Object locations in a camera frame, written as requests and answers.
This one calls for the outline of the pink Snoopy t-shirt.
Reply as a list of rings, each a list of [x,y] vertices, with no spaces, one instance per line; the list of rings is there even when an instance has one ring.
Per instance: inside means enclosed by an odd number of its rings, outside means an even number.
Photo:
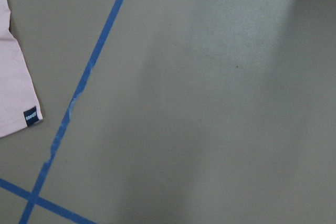
[[[9,30],[10,11],[1,0],[1,137],[43,120],[22,50]]]

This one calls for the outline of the brown table cover mat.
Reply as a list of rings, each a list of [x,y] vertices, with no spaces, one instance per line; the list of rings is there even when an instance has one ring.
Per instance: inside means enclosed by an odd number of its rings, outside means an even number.
[[[1,223],[335,223],[335,0],[8,0],[43,121]]]

